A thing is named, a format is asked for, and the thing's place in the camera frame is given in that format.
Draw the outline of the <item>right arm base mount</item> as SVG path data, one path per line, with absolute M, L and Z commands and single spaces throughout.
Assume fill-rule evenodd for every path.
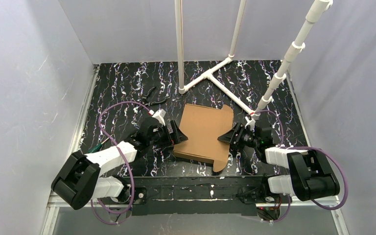
M 235 198 L 243 204 L 273 203 L 273 206 L 257 207 L 259 220 L 273 224 L 285 219 L 290 211 L 292 199 L 290 196 L 271 192 L 268 178 L 263 176 L 260 184 L 256 187 L 246 186 L 240 188 L 235 194 Z M 281 214 L 283 199 L 287 202 L 287 207 L 286 211 Z

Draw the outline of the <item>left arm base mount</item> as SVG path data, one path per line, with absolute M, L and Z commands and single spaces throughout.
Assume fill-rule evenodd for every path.
M 118 205 L 127 206 L 131 199 L 132 188 L 130 185 L 130 181 L 120 176 L 114 176 L 114 178 L 118 179 L 123 184 L 123 189 L 117 197 L 113 197 L 111 198 L 111 200 Z M 146 203 L 146 196 L 147 196 L 146 188 L 136 187 L 134 189 L 134 199 L 132 200 L 132 206 L 127 211 L 127 214 L 131 214 L 132 208 L 134 205 L 144 205 Z

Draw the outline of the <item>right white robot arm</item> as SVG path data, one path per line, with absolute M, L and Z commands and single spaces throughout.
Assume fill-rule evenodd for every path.
M 252 148 L 263 163 L 289 170 L 288 175 L 265 177 L 260 191 L 263 195 L 286 194 L 308 201 L 336 196 L 340 192 L 339 182 L 325 154 L 318 150 L 277 147 L 271 127 L 256 126 L 251 130 L 237 123 L 217 139 L 236 150 Z

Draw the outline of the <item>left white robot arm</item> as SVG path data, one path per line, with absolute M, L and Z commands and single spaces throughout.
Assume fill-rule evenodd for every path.
M 74 210 L 81 209 L 93 199 L 120 196 L 124 189 L 132 188 L 134 181 L 104 178 L 103 174 L 130 164 L 153 145 L 167 148 L 188 140 L 174 120 L 170 121 L 170 126 L 171 130 L 168 130 L 156 118 L 148 117 L 138 129 L 109 148 L 95 153 L 71 153 L 51 183 L 51 190 Z

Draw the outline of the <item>brown cardboard box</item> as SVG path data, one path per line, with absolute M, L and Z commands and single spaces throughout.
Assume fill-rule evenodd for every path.
M 228 162 L 230 145 L 217 138 L 231 130 L 234 112 L 228 105 L 221 109 L 186 104 L 180 130 L 187 141 L 175 145 L 176 157 L 212 165 L 213 172 L 222 171 Z

